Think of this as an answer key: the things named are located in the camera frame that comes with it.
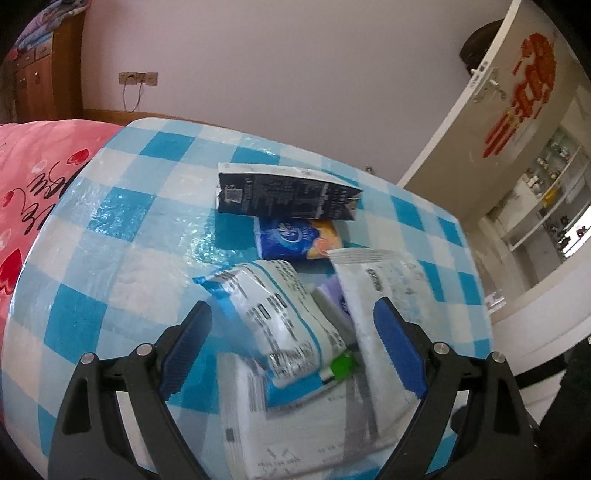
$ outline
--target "wooden cabinet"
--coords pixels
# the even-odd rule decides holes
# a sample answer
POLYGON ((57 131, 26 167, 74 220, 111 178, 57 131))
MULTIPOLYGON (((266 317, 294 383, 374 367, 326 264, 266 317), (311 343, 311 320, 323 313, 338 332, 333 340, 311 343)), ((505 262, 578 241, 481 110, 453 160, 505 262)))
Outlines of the wooden cabinet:
POLYGON ((80 48, 84 12, 67 18, 53 36, 15 61, 20 123, 82 117, 80 48))

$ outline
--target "red heart pattern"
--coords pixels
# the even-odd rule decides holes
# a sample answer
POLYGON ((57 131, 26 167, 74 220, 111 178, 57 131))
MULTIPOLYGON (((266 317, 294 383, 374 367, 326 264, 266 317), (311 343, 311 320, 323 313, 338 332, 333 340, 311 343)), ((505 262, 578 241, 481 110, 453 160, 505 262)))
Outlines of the red heart pattern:
POLYGON ((4 196, 2 202, 0 202, 2 204, 1 208, 7 207, 10 201, 12 200, 12 197, 14 197, 14 190, 11 190, 4 196))
POLYGON ((0 265, 0 293, 6 292, 6 295, 12 295, 14 287, 17 284, 18 274, 22 268, 22 255, 19 249, 16 249, 8 255, 2 265, 0 265))
POLYGON ((68 158, 68 161, 66 163, 68 165, 80 165, 81 163, 86 161, 89 155, 90 152, 88 151, 88 148, 83 148, 82 150, 74 153, 70 158, 68 158))

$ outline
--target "metal screw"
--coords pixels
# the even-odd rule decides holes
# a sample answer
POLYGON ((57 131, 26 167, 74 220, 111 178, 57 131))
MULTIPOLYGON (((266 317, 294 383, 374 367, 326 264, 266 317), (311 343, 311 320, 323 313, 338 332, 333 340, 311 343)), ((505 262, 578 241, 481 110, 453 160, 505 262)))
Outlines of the metal screw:
POLYGON ((447 355, 449 353, 449 345, 443 342, 437 342, 433 345, 433 350, 439 355, 447 355))
POLYGON ((501 352, 492 352, 492 359, 498 364, 503 363, 507 358, 501 352))
POLYGON ((88 365, 95 359, 95 354, 93 353, 85 353, 80 357, 80 363, 84 365, 88 365))
POLYGON ((149 343, 142 343, 139 347, 135 349, 135 353, 139 356, 146 356, 152 352, 152 345, 149 343))

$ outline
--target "white plastic package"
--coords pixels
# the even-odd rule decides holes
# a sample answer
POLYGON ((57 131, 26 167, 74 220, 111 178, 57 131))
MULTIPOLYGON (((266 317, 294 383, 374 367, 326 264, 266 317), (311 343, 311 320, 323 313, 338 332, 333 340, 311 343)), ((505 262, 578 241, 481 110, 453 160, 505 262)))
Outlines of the white plastic package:
POLYGON ((268 373, 268 407, 301 400, 353 369, 338 330, 288 262, 258 260, 195 281, 219 302, 226 330, 248 327, 239 342, 268 373))
POLYGON ((329 251, 365 365, 378 434, 387 436, 418 399, 402 385, 374 326, 374 304, 388 297, 402 317, 440 338, 439 314, 422 266, 409 252, 343 248, 329 251))
POLYGON ((279 480, 326 470, 394 445, 406 423, 376 434, 362 369, 328 391, 285 410, 264 409, 264 376, 254 362, 217 356, 224 453, 233 480, 279 480))

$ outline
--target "purple package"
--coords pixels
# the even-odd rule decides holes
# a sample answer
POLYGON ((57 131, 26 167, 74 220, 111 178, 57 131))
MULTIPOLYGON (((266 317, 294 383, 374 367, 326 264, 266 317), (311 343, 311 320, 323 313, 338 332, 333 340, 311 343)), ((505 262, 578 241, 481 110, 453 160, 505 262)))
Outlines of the purple package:
POLYGON ((312 291, 312 298, 320 311, 339 331, 347 346, 357 343, 355 327, 349 314, 343 289, 340 287, 339 277, 332 275, 326 282, 316 287, 312 291))

